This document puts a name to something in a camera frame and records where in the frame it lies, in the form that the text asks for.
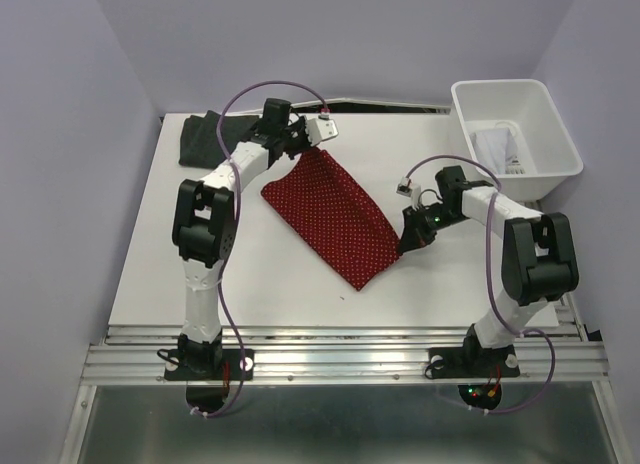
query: white table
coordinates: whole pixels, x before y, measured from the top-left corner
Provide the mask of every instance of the white table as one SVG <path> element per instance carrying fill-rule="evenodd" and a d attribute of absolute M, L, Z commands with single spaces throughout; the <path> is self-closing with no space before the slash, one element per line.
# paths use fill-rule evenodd
<path fill-rule="evenodd" d="M 174 206 L 183 179 L 208 171 L 178 165 L 179 138 L 189 114 L 168 114 L 160 134 L 129 246 L 111 326 L 179 326 L 184 275 L 171 242 Z M 418 160 L 450 152 L 444 115 L 335 115 L 340 137 L 324 148 L 378 203 L 398 234 L 409 201 L 395 193 Z M 425 166 L 414 178 L 435 187 Z M 262 199 L 260 190 L 289 172 L 281 159 L 243 194 L 236 246 L 224 289 L 242 326 L 467 327 L 489 308 L 484 276 L 484 227 L 467 221 L 438 233 L 434 244 L 406 254 L 356 292 Z M 501 246 L 494 239 L 494 282 L 500 291 Z M 552 305 L 531 325 L 555 327 Z"/>

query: gray floor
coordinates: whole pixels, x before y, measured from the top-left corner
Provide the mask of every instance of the gray floor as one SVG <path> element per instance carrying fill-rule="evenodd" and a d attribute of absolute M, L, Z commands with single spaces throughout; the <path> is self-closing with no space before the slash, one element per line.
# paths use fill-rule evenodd
<path fill-rule="evenodd" d="M 502 407 L 537 389 L 507 385 Z M 508 416 L 482 417 L 442 396 L 457 389 L 245 388 L 236 412 L 205 421 L 188 414 L 183 388 L 102 388 L 80 462 L 615 462 L 590 384 L 554 384 Z"/>

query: white plastic container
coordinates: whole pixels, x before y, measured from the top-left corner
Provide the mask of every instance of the white plastic container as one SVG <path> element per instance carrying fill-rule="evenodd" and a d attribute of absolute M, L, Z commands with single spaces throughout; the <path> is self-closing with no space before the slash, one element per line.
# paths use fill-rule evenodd
<path fill-rule="evenodd" d="M 497 127 L 511 130 L 518 159 L 497 176 L 502 192 L 511 199 L 537 201 L 567 177 L 582 172 L 582 159 L 540 81 L 462 81 L 453 85 L 451 93 L 449 144 L 455 153 L 477 161 L 473 133 Z M 463 167 L 469 180 L 490 180 L 471 165 Z"/>

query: dark red fabric with white dots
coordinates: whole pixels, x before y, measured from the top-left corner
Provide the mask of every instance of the dark red fabric with white dots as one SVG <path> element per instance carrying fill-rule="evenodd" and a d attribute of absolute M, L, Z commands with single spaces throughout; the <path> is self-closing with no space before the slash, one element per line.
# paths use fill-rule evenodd
<path fill-rule="evenodd" d="M 313 149 L 262 196 L 358 291 L 398 260 L 398 236 L 380 208 L 327 151 Z"/>

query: folded dark gray towel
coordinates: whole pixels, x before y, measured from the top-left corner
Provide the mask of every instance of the folded dark gray towel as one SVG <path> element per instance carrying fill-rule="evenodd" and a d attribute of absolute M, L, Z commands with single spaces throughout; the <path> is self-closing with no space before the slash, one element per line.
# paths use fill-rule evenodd
<path fill-rule="evenodd" d="M 258 121 L 259 116 L 233 116 L 225 117 L 222 123 L 222 138 L 224 143 L 233 152 L 238 142 L 245 137 L 247 131 Z M 184 121 L 180 136 L 180 160 L 181 166 L 201 167 L 215 169 L 225 157 L 218 138 L 216 126 L 220 115 L 208 111 L 205 117 L 191 116 Z"/>

